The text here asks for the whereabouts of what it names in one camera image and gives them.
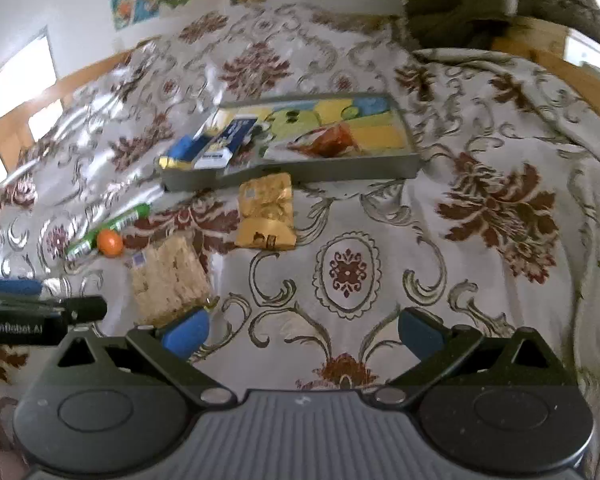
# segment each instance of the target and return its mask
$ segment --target floral bedspread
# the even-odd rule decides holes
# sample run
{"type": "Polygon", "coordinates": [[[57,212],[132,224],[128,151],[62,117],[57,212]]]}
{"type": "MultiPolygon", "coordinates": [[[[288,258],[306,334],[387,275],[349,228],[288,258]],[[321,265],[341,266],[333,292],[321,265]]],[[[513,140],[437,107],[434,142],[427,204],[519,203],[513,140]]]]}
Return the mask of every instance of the floral bedspread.
{"type": "MultiPolygon", "coordinates": [[[[540,67],[504,54],[408,52],[381,22],[300,6],[211,13],[136,51],[77,93],[0,186],[0,274],[52,296],[103,294],[98,324],[135,320],[120,259],[66,266],[72,238],[137,202],[129,253],[177,230],[221,303],[192,365],[228,387],[358,388],[416,363],[397,316],[419,306],[490,336],[537,328],[577,373],[596,417],[585,471],[600,479],[600,118],[540,67]],[[234,246],[235,189],[165,194],[154,160],[221,100],[388,91],[426,163],[413,180],[294,191],[298,246],[234,246]]],[[[0,479],[26,465],[16,399],[49,349],[0,348],[0,479]]]]}

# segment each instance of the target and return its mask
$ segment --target white wall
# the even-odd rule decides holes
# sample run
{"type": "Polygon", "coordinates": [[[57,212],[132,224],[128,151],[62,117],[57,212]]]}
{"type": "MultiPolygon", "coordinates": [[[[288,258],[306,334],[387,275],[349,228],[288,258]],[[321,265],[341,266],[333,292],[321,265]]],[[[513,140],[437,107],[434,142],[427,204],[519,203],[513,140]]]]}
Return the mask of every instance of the white wall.
{"type": "Polygon", "coordinates": [[[0,0],[0,65],[46,27],[58,77],[64,77],[144,38],[176,32],[221,0],[192,0],[170,18],[116,31],[109,0],[0,0]]]}

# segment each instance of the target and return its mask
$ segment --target white logo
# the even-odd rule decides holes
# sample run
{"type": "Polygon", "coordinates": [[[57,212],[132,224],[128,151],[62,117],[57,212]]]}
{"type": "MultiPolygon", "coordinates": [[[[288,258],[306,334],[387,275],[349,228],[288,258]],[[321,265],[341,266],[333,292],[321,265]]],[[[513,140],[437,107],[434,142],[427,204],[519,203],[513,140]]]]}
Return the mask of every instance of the white logo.
{"type": "Polygon", "coordinates": [[[307,397],[306,395],[303,395],[302,397],[298,397],[295,402],[296,402],[296,404],[299,404],[300,406],[304,406],[305,404],[308,404],[309,402],[311,402],[311,399],[309,397],[307,397]]]}

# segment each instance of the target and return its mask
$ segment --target brown package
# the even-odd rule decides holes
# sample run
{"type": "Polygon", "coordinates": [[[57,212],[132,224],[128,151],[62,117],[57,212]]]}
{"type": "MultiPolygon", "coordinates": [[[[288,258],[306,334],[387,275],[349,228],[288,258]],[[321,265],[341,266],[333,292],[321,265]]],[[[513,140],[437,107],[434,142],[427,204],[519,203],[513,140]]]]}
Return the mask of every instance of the brown package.
{"type": "Polygon", "coordinates": [[[296,246],[291,177],[277,173],[240,186],[238,247],[285,251],[296,246]]]}
{"type": "Polygon", "coordinates": [[[136,253],[131,279],[141,323],[156,328],[211,301],[211,287],[189,234],[176,233],[136,253]]]}

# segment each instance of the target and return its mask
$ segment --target metal screw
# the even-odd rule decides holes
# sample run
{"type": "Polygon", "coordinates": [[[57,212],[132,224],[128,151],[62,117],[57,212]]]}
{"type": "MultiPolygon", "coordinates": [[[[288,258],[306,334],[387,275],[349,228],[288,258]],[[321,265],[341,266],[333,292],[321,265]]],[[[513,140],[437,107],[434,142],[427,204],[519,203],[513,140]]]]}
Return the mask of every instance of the metal screw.
{"type": "Polygon", "coordinates": [[[207,404],[226,404],[233,397],[233,394],[226,388],[208,388],[200,394],[200,400],[207,404]]]}
{"type": "Polygon", "coordinates": [[[392,386],[388,386],[386,388],[380,388],[376,392],[376,400],[378,402],[382,402],[383,404],[394,405],[400,404],[404,402],[407,398],[407,395],[404,391],[394,388],[392,386]]]}

